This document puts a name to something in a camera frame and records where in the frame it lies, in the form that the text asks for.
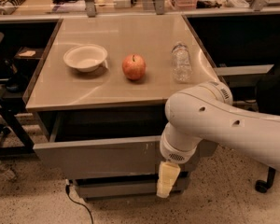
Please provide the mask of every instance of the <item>speckled floor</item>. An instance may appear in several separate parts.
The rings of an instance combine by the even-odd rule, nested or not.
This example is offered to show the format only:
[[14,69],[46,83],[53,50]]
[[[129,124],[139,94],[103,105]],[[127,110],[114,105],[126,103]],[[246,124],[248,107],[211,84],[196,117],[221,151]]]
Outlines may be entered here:
[[[21,119],[33,140],[45,139],[36,125]],[[20,145],[13,133],[0,140],[0,146]],[[0,223],[91,223],[84,207],[72,203],[64,191],[59,169],[50,169],[35,155],[3,159],[18,174],[15,183],[0,179]],[[257,179],[265,179],[267,167],[225,147],[211,158],[203,158],[183,194],[168,199],[154,195],[133,196],[85,203],[94,223],[280,223],[280,173],[273,187],[260,194],[254,190]],[[74,189],[70,196],[78,202]]]

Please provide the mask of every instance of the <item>bowl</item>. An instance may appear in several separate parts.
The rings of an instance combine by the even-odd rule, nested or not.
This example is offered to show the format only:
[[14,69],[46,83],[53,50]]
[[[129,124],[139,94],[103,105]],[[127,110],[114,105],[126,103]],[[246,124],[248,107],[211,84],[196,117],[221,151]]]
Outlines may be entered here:
[[64,62],[71,68],[80,72],[96,70],[106,59],[108,52],[105,48],[95,45],[80,45],[68,50],[64,56]]

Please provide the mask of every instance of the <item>caster wheel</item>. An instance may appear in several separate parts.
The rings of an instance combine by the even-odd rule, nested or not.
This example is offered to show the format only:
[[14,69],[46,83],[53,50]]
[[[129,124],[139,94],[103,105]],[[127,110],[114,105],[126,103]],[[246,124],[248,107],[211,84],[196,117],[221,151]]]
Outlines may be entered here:
[[3,135],[8,135],[11,132],[11,130],[8,127],[5,127],[5,128],[3,128],[2,132],[3,132]]
[[268,191],[267,183],[262,180],[258,180],[255,184],[255,190],[260,193],[266,193]]

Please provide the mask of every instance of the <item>red apple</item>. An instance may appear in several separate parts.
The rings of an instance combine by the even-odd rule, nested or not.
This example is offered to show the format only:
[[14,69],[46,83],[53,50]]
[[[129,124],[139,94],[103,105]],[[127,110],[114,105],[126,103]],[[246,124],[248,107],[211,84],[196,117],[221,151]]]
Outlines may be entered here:
[[128,55],[122,62],[122,71],[126,78],[138,80],[146,73],[146,61],[137,54]]

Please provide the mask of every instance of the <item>plastic bottle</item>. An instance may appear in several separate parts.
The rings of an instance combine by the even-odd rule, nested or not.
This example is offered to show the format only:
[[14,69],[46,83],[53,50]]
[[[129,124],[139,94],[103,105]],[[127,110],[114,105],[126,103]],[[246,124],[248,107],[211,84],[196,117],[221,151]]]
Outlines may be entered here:
[[17,176],[15,172],[6,164],[0,161],[0,176],[2,176],[5,180],[10,182],[15,182],[17,180]]
[[177,42],[172,49],[173,77],[178,83],[189,83],[192,74],[188,46]]

